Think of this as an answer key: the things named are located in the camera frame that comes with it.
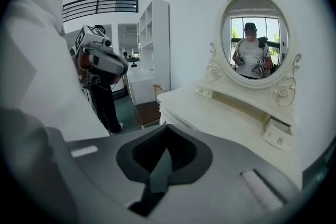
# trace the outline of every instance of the balcony railing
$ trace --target balcony railing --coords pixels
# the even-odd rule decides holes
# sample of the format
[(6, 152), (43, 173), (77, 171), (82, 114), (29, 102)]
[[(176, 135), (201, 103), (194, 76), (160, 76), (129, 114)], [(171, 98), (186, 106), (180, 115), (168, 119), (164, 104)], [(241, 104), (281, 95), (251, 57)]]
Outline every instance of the balcony railing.
[(107, 12), (138, 12), (139, 0), (77, 0), (63, 5), (63, 22)]

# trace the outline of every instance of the white shoe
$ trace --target white shoe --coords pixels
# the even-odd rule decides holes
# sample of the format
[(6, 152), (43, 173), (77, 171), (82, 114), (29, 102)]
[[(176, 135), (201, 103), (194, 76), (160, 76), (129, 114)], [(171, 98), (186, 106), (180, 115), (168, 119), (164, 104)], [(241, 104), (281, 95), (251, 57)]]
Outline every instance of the white shoe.
[(121, 129), (124, 128), (124, 124), (123, 124), (122, 122), (119, 122), (119, 125), (120, 125)]

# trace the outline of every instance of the ornate mirror frame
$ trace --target ornate mirror frame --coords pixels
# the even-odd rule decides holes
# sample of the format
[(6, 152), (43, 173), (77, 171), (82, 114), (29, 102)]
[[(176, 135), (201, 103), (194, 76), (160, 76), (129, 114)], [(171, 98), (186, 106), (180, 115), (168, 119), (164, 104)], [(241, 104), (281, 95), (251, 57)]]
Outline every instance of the ornate mirror frame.
[(212, 81), (220, 81), (223, 83), (236, 83), (237, 86), (244, 87), (246, 90), (261, 90), (266, 95), (272, 95), (280, 106), (291, 106), (295, 98), (296, 92), (296, 71), (299, 68), (298, 62), (301, 54), (297, 53), (295, 44), (295, 34), (293, 33), (289, 16), (286, 10), (274, 0), (265, 0), (271, 4), (282, 18), (288, 34), (288, 46), (286, 56), (277, 71), (268, 78), (260, 80), (250, 80), (239, 75), (229, 64), (223, 50), (223, 28), (225, 18), (228, 16), (230, 9), (240, 0), (227, 0), (221, 7), (215, 30), (215, 42), (211, 43), (213, 57), (210, 60), (206, 76)]

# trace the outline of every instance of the white cabinet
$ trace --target white cabinet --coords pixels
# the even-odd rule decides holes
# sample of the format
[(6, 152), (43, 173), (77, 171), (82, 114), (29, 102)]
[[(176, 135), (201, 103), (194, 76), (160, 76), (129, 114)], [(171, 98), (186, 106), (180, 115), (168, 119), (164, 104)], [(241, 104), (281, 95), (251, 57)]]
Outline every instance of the white cabinet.
[(134, 104), (155, 100), (153, 84), (170, 90), (169, 4), (152, 0), (140, 15), (138, 49), (140, 70), (128, 72)]

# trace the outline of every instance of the person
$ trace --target person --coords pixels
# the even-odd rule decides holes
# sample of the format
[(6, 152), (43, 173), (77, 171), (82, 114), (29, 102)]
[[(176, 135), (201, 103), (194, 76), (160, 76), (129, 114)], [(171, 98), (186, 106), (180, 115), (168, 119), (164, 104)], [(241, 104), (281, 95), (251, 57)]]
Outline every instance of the person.
[[(232, 57), (238, 65), (236, 71), (245, 78), (260, 79), (272, 65), (266, 38), (260, 44), (259, 40), (262, 38), (257, 38), (257, 28), (254, 23), (246, 23), (244, 32), (246, 39), (238, 42)], [(257, 67), (258, 60), (262, 61), (263, 67)]]
[[(99, 29), (105, 34), (105, 29), (102, 25), (95, 25), (94, 28)], [(118, 82), (119, 77), (117, 77), (117, 80), (115, 80), (113, 84), (117, 84)], [(110, 134), (119, 133), (124, 127), (124, 124), (118, 122), (111, 85), (106, 82), (99, 82), (90, 86), (90, 92), (97, 110), (97, 116), (101, 123)]]
[(0, 25), (0, 106), (59, 129), (65, 141), (107, 137), (78, 83), (62, 0), (11, 0)]

